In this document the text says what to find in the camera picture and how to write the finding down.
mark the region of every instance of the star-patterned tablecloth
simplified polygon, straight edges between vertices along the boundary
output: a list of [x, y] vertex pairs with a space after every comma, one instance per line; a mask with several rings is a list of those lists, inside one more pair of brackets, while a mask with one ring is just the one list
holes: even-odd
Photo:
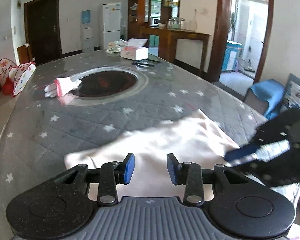
[[[142, 68], [118, 53], [95, 51], [37, 67], [0, 141], [0, 240], [12, 236], [5, 217], [10, 200], [64, 171], [63, 158], [68, 153], [100, 147], [123, 132], [177, 120], [197, 109], [239, 145], [247, 143], [255, 127], [265, 122], [259, 113], [215, 85], [161, 61]], [[56, 77], [102, 66], [135, 68], [148, 76], [149, 84], [128, 98], [96, 106], [63, 105], [57, 98], [44, 97], [44, 87]], [[268, 160], [286, 147], [284, 143], [267, 146], [257, 155]], [[299, 188], [295, 184], [277, 191], [293, 202]]]

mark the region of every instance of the white refrigerator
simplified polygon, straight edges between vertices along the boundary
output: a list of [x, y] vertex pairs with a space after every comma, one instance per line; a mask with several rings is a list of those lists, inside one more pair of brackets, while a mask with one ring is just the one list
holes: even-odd
[[108, 43], [120, 39], [121, 3], [102, 5], [101, 49], [107, 49]]

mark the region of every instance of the floral cushion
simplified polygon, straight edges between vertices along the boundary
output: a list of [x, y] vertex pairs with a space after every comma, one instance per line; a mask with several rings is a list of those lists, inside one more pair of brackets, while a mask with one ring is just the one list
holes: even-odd
[[290, 83], [287, 85], [281, 112], [290, 108], [300, 109], [300, 86], [293, 81], [290, 81]]

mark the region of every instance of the door frame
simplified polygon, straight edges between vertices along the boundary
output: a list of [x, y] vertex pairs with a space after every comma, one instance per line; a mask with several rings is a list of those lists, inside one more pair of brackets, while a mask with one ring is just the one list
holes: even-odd
[[[27, 2], [24, 4], [24, 21], [25, 21], [25, 36], [26, 36], [26, 42], [30, 42], [29, 41], [29, 36], [28, 36], [28, 6], [33, 4], [33, 3], [36, 3], [38, 1], [41, 1], [41, 0], [33, 0], [33, 1], [30, 1], [30, 2]], [[57, 36], [58, 36], [58, 52], [59, 52], [59, 58], [62, 58], [62, 49], [61, 49], [61, 39], [60, 39], [60, 27], [59, 27], [59, 0], [56, 0], [56, 11], [57, 11], [57, 26], [56, 26], [56, 29], [57, 29]]]
[[[226, 43], [228, 39], [228, 30], [230, 28], [229, 19], [231, 17], [231, 5], [232, 5], [232, 0], [218, 0], [212, 51], [211, 51], [208, 72], [205, 78], [209, 82], [216, 82], [220, 79], [223, 59], [225, 55]], [[267, 14], [267, 24], [266, 24], [266, 31], [264, 36], [264, 44], [263, 44], [260, 61], [257, 67], [257, 71], [253, 83], [259, 82], [261, 78], [262, 71], [265, 64], [265, 59], [269, 48], [269, 43], [270, 43], [272, 24], [273, 24], [274, 0], [269, 0], [268, 5], [269, 5], [269, 9]]]

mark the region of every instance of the white glove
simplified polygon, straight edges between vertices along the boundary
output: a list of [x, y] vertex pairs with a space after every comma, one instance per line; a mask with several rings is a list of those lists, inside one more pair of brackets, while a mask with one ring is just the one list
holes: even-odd
[[45, 97], [53, 98], [55, 96], [64, 96], [71, 90], [77, 89], [81, 84], [81, 80], [77, 79], [72, 82], [70, 77], [66, 78], [56, 78], [54, 83], [45, 87]]

